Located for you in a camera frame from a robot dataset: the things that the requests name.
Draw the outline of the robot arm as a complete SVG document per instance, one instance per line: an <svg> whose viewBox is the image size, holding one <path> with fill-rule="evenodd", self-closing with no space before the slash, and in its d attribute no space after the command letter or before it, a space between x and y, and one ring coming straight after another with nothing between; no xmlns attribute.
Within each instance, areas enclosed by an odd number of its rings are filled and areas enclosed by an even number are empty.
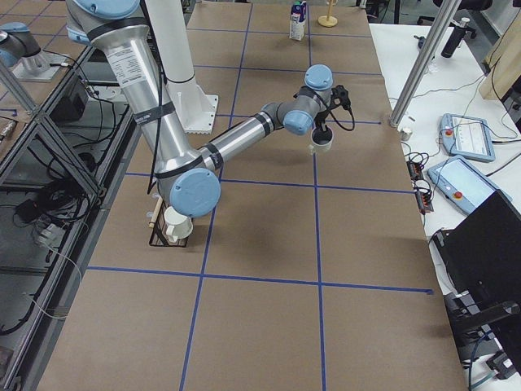
<svg viewBox="0 0 521 391"><path fill-rule="evenodd" d="M311 66L290 102L268 103L258 113L196 149L190 145L170 97L162 65L180 62L193 75L186 24L175 1L68 1L71 40L102 51L153 152L151 174L160 195L178 213L201 217L221 196L215 170L230 158L286 129L304 135L326 113L333 76L323 64Z"/></svg>
<svg viewBox="0 0 521 391"><path fill-rule="evenodd" d="M1 25L1 62L20 81L50 82L58 69L40 47L28 26L21 22Z"/></svg>

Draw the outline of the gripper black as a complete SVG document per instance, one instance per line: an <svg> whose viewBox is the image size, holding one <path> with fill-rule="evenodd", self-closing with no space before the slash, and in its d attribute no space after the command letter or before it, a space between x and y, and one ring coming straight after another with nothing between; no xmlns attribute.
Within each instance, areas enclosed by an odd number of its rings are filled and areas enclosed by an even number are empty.
<svg viewBox="0 0 521 391"><path fill-rule="evenodd" d="M319 112L314 119L313 141L331 141L332 130L326 125L328 109Z"/></svg>

